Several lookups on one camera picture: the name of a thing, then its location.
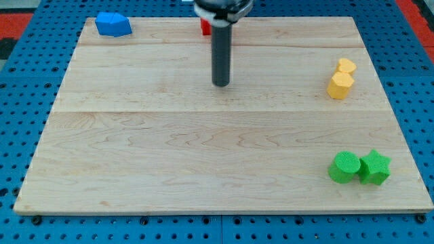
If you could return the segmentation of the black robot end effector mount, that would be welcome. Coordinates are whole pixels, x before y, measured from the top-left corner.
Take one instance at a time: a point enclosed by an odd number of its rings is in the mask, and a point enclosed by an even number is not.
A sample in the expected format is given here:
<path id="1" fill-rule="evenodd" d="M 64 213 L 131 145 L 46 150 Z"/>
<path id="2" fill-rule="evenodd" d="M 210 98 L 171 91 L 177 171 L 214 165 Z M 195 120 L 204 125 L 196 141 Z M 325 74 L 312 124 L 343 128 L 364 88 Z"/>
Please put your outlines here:
<path id="1" fill-rule="evenodd" d="M 194 0 L 194 12 L 212 26 L 226 27 L 247 16 L 254 0 Z"/>

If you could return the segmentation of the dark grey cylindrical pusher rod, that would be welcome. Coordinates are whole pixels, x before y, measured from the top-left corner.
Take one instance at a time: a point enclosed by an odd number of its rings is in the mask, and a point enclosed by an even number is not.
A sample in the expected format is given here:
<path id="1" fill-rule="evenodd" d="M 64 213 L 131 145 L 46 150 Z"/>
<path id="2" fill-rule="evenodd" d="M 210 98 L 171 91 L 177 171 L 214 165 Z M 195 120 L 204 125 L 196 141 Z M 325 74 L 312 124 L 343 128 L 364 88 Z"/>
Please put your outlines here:
<path id="1" fill-rule="evenodd" d="M 225 87 L 230 83 L 232 26 L 212 27 L 212 83 Z"/>

